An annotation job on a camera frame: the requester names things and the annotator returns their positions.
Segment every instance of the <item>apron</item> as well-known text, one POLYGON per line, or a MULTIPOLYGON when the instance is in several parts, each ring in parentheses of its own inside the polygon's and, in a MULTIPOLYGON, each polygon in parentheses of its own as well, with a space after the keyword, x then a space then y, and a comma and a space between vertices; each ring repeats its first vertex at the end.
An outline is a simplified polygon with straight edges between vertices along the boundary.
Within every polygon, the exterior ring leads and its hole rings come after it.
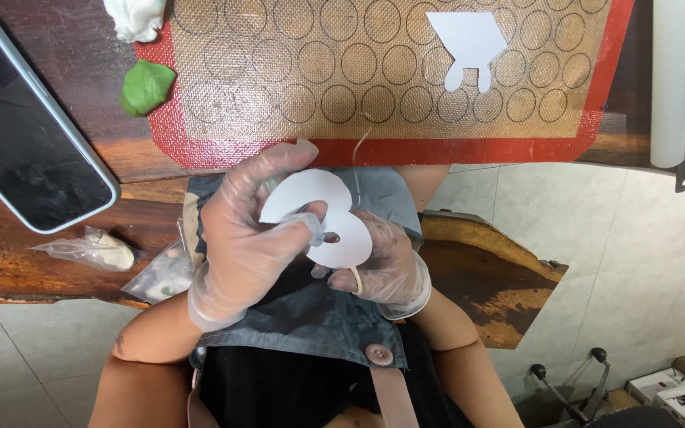
MULTIPOLYGON (((419 219, 406 182, 392 168, 331 170, 351 190, 353 206, 401 224, 421 240, 419 219)), ((193 178, 187 193, 197 196, 196 207, 205 204, 222 178, 193 178)), ((198 224, 197 236, 202 234, 198 224)), ((198 239, 195 251, 206 252, 198 239)), ((386 320, 374 302, 327 286, 327 278, 313 279, 313 263, 291 265, 282 273, 269 295, 248 308, 245 318, 224 329, 205 333, 189 356, 195 368, 189 395, 189 426, 217 427, 213 415, 199 399, 199 378, 211 346, 254 346, 307 355, 344 359, 370 369, 377 401, 387 428, 417 428, 416 416, 401 369, 406 356, 398 329, 386 320)), ((207 273, 207 265, 197 276, 207 273)))

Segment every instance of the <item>phone case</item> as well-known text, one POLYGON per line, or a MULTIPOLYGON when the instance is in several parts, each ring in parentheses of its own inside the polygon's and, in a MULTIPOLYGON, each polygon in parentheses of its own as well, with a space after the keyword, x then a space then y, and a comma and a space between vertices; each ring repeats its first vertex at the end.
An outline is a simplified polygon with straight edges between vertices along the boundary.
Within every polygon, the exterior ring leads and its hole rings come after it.
POLYGON ((94 152, 94 150, 91 148, 86 139, 84 139, 84 137, 81 135, 81 132, 79 132, 73 124, 73 122, 71 122, 71 120, 62 110, 62 107, 55 101, 55 99, 52 97, 49 91, 46 90, 46 87, 41 83, 39 78, 36 77, 36 73, 33 72, 33 69, 25 61, 23 55, 20 54, 17 48, 9 40, 9 37, 7 37, 7 34, 5 34, 2 27, 0 27, 0 49, 7 56, 10 63, 14 66, 17 72, 20 73, 25 82, 28 83, 28 86, 31 87, 31 91, 39 98, 39 101, 41 101, 44 108, 50 112, 54 120, 60 125, 65 134, 70 138, 70 140, 73 142, 73 145, 75 145, 75 148, 81 151, 81 154, 84 156, 84 158, 89 162, 89 164, 94 168, 94 170, 98 172, 102 180, 105 183, 107 183, 107 186, 109 187, 110 192, 112 194, 109 203, 105 204, 104 206, 101 206, 100 208, 97 208, 93 211, 87 212, 76 219, 72 219, 50 230, 41 230, 30 224, 14 208, 14 206, 4 198, 4 196, 1 193, 0 199, 4 201, 5 205, 12 212, 14 212, 14 215, 17 216, 17 218, 20 219, 24 223, 24 225, 28 227, 28 229, 31 229, 35 232, 44 235, 67 228, 71 225, 74 225, 75 223, 80 222, 81 220, 87 219, 88 217, 91 217, 94 214, 97 214, 98 212, 112 206, 115 203, 115 201, 118 200, 118 198, 120 197, 120 185, 118 181, 115 179, 113 174, 110 173, 110 171, 107 169, 107 166, 105 166, 105 164, 101 161, 99 156, 97 156, 97 153, 94 152))

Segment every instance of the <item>white rolling pin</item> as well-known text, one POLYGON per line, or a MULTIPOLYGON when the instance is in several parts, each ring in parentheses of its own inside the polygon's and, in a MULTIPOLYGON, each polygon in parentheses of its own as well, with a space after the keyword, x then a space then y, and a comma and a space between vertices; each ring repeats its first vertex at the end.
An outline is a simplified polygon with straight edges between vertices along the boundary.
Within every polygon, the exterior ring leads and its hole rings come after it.
POLYGON ((671 168, 685 158, 685 0, 654 0, 650 161, 671 168))

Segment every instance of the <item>plastic bag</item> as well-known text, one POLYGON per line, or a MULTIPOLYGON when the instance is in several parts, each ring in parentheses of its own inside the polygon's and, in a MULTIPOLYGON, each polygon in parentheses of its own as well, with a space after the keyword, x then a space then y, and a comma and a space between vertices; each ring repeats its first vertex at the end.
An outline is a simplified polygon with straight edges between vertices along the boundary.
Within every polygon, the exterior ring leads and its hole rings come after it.
POLYGON ((84 238, 60 238, 32 250, 46 251, 53 258, 77 261, 92 268, 125 272, 145 252, 129 247, 125 242, 109 235, 103 229, 84 227, 84 238))
POLYGON ((194 275, 192 259, 179 237, 121 290, 154 305, 189 289, 194 275))

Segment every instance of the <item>rubber band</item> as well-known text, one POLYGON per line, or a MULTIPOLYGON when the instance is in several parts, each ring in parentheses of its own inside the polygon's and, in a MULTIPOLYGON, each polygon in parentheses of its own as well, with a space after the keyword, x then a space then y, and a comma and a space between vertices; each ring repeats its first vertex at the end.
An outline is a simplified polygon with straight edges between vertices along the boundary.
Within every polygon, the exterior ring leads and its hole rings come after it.
POLYGON ((350 271, 353 272, 353 277, 356 278, 356 285, 358 286, 358 289, 353 292, 353 296, 358 296, 362 291, 364 291, 364 287, 361 285, 361 277, 358 276, 358 270, 356 267, 351 267, 350 271))

